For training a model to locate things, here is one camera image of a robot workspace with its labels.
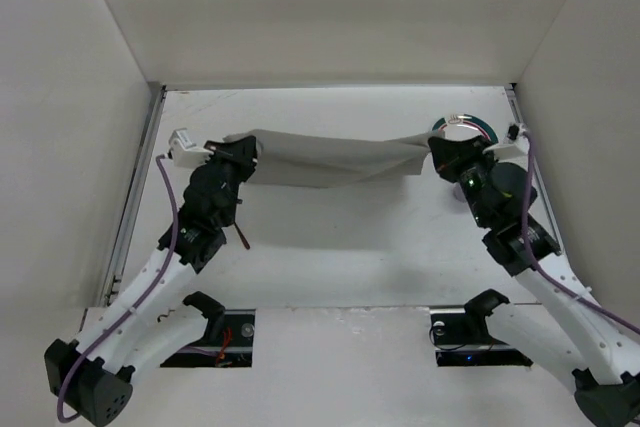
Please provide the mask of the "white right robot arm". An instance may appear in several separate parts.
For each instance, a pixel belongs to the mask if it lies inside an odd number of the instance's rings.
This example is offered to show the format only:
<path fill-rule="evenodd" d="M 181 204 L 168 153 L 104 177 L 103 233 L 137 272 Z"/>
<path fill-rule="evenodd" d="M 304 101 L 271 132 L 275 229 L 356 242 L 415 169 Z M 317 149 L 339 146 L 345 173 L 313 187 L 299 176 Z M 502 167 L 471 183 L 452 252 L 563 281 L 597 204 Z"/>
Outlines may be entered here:
<path fill-rule="evenodd" d="M 546 309 L 561 335 L 549 334 L 488 289 L 464 305 L 475 333 L 508 344 L 544 368 L 594 426 L 639 421 L 639 344 L 631 324 L 596 302 L 563 258 L 558 242 L 530 215 L 535 201 L 533 141 L 483 136 L 428 141 L 434 169 L 460 186 L 492 259 Z"/>

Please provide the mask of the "grey cloth placemat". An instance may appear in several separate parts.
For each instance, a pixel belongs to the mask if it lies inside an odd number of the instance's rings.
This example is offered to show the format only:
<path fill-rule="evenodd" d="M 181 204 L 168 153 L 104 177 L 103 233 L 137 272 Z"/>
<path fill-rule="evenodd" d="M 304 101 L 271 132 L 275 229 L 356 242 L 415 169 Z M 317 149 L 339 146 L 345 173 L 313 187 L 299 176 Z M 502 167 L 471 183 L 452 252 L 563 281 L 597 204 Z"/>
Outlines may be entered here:
<path fill-rule="evenodd" d="M 257 167 L 249 181 L 260 185 L 334 188 L 419 176 L 431 152 L 428 141 L 441 132 L 385 141 L 314 137 L 254 129 L 226 142 L 256 138 Z"/>

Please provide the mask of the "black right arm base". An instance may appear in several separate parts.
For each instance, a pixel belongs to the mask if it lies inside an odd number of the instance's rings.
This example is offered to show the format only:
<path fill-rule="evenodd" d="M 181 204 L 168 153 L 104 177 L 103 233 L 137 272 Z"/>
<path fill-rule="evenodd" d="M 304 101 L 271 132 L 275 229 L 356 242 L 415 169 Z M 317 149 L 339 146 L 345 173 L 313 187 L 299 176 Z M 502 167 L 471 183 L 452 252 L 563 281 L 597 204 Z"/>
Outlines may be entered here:
<path fill-rule="evenodd" d="M 495 308 L 509 303 L 505 295 L 488 289 L 462 306 L 432 308 L 428 336 L 436 366 L 531 367 L 531 359 L 488 331 L 486 319 Z"/>

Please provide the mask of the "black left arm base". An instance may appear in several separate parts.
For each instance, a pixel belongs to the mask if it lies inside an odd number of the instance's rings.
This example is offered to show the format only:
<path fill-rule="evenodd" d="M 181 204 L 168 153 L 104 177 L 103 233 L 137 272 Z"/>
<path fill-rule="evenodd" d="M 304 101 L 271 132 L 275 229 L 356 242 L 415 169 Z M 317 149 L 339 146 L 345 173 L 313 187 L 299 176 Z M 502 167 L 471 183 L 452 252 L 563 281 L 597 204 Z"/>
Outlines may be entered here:
<path fill-rule="evenodd" d="M 220 302 L 195 292 L 183 299 L 207 320 L 203 335 L 166 359 L 161 368 L 250 368 L 253 361 L 256 311 L 227 310 Z"/>

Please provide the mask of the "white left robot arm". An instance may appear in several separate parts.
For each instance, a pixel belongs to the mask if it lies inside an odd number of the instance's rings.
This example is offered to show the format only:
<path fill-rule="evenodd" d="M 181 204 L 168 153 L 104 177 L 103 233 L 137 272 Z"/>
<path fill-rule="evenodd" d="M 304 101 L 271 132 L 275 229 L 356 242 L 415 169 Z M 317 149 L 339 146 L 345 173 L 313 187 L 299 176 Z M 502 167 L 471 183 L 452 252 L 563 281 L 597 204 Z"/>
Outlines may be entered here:
<path fill-rule="evenodd" d="M 175 132 L 167 157 L 192 171 L 181 200 L 167 192 L 168 230 L 94 324 L 68 342 L 55 340 L 45 351 L 61 424 L 83 418 L 107 426 L 148 371 L 180 353 L 220 363 L 233 340 L 224 306 L 200 291 L 184 290 L 226 244 L 225 228 L 236 224 L 240 187 L 258 163 L 257 139 L 246 135 L 197 147 Z"/>

